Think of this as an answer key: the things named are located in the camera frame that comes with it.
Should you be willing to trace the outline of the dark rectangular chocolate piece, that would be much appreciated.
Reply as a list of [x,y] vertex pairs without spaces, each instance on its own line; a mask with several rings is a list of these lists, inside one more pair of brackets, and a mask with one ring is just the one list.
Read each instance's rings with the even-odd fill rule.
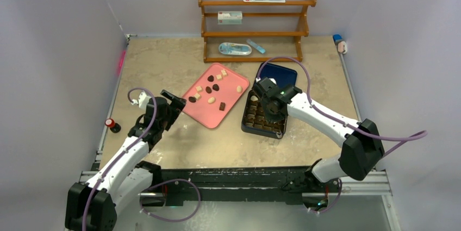
[[219,105],[219,110],[220,111],[225,111],[225,108],[226,108],[226,104],[224,102],[221,102],[220,105]]

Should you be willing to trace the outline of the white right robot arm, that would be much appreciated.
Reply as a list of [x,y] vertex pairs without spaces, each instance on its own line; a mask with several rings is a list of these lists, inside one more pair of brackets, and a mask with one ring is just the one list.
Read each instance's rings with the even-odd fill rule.
[[363,180],[383,158],[381,140],[376,124],[366,119],[359,122],[343,117],[312,100],[301,89],[287,85],[280,88],[274,80],[264,77],[252,87],[270,122],[278,122],[288,116],[307,123],[333,140],[341,152],[328,159],[320,159],[306,171],[305,184],[311,191],[319,191],[326,183],[341,177]]

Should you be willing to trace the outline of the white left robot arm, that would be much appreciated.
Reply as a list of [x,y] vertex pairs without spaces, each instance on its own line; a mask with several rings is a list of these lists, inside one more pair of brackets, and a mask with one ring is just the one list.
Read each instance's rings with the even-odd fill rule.
[[128,100],[144,110],[115,155],[85,183],[74,183],[67,194],[67,230],[113,230],[130,200],[146,189],[161,188],[160,166],[143,158],[161,140],[186,106],[186,100],[162,90],[159,97],[140,88]]

